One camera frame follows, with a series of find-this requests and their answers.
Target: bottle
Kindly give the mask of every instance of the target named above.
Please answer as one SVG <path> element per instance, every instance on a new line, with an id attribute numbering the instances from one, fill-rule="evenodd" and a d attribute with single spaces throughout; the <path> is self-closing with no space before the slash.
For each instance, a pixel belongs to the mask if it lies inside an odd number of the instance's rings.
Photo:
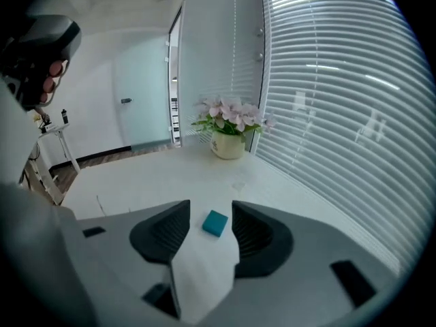
<path id="1" fill-rule="evenodd" d="M 68 123 L 67 111 L 65 109 L 63 109 L 61 111 L 61 114 L 62 114 L 63 123 L 67 124 Z"/>

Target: teal sponge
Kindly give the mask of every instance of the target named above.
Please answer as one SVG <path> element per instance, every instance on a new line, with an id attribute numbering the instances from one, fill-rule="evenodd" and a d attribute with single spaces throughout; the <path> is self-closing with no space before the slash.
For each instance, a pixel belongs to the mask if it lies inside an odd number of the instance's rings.
<path id="1" fill-rule="evenodd" d="M 211 211 L 203 223 L 203 230 L 209 234 L 220 237 L 223 233 L 228 217 L 221 213 Z"/>

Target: baseboard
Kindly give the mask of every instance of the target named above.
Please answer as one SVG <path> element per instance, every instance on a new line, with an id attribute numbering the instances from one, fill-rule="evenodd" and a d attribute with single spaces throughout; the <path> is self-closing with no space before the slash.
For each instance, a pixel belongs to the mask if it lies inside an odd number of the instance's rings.
<path id="1" fill-rule="evenodd" d="M 83 162 L 86 160 L 95 159 L 96 157 L 102 157 L 102 156 L 106 156 L 106 155 L 122 153 L 123 151 L 130 151 L 130 150 L 131 150 L 131 146 L 123 146 L 122 148 L 102 151 L 100 153 L 91 154 L 91 155 L 87 155 L 84 157 L 79 157 L 76 160 L 77 160 L 77 162 Z M 63 162 L 63 163 L 60 163 L 58 165 L 54 165 L 54 166 L 50 167 L 48 169 L 48 171 L 51 173 L 53 170 L 56 170 L 56 169 L 62 168 L 62 167 L 66 167 L 66 166 L 71 166 L 71 165 L 72 165 L 71 161 L 66 161 L 66 162 Z"/>

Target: flower pot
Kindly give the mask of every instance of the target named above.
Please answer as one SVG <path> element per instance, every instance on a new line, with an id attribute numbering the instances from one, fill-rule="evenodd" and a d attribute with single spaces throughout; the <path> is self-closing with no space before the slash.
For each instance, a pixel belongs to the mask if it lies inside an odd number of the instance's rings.
<path id="1" fill-rule="evenodd" d="M 222 159 L 239 159 L 244 155 L 245 140 L 243 136 L 229 136 L 214 131 L 212 133 L 211 149 L 216 156 Z"/>

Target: frosted glass door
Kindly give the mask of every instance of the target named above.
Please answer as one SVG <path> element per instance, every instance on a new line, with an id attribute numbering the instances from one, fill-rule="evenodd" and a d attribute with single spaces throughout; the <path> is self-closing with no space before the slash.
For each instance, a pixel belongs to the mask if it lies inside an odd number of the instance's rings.
<path id="1" fill-rule="evenodd" d="M 114 88 L 123 136 L 132 149 L 171 142 L 166 33 L 126 33 L 114 62 Z"/>
<path id="2" fill-rule="evenodd" d="M 258 104 L 264 52 L 262 0 L 185 0 L 178 100 L 182 145 L 206 142 L 191 128 L 202 97 Z"/>

